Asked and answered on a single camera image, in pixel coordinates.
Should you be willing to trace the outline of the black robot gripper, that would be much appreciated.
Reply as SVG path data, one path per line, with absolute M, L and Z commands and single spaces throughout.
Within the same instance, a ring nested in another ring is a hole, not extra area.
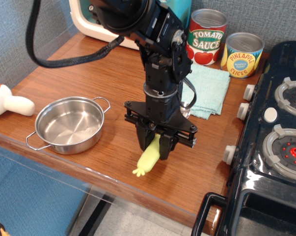
M 145 101 L 126 101 L 125 120 L 136 125 L 136 134 L 140 148 L 145 151 L 160 134 L 160 160 L 166 160 L 177 143 L 194 147 L 197 126 L 184 117 L 181 108 L 184 105 L 182 92 L 184 83 L 174 84 L 170 89 L 153 89 L 143 85 Z

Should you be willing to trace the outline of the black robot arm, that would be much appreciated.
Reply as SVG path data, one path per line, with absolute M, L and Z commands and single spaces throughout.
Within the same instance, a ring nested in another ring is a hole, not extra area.
M 107 30 L 139 47 L 145 70 L 145 101 L 127 101 L 125 119 L 136 126 L 139 145 L 146 150 L 160 135 L 160 158 L 166 160 L 177 143 L 192 147 L 197 127 L 185 118 L 183 86 L 192 61 L 181 20 L 158 0 L 94 0 L 94 18 Z

